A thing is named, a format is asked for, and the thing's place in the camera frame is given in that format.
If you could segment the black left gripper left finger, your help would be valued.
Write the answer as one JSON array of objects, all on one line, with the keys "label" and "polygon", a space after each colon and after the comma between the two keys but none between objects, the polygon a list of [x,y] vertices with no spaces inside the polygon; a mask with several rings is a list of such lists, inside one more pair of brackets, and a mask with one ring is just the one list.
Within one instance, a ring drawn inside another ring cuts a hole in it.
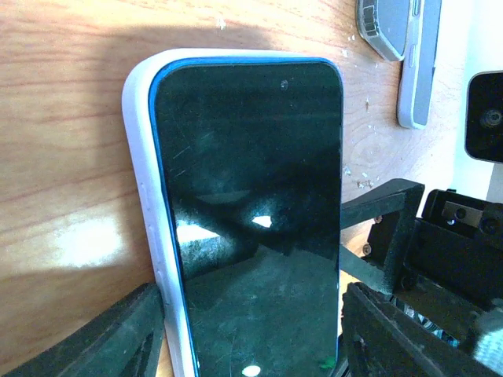
[{"label": "black left gripper left finger", "polygon": [[142,284],[66,339],[8,376],[154,376],[163,341],[163,300]]}]

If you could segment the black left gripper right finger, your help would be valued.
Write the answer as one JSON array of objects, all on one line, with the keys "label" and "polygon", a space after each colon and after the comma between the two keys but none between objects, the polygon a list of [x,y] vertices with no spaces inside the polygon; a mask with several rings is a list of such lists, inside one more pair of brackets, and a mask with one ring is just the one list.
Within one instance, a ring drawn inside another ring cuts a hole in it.
[{"label": "black left gripper right finger", "polygon": [[343,344],[353,376],[496,376],[363,283],[343,294]]}]

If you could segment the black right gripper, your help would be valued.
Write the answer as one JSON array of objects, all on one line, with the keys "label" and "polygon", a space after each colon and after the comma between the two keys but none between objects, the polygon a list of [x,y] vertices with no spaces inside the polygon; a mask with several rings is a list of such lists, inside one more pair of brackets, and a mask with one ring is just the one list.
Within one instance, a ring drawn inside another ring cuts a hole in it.
[{"label": "black right gripper", "polygon": [[343,203],[340,228],[372,225],[364,258],[340,246],[339,267],[375,291],[391,295],[424,276],[487,309],[502,297],[502,205],[406,179],[390,181]]}]

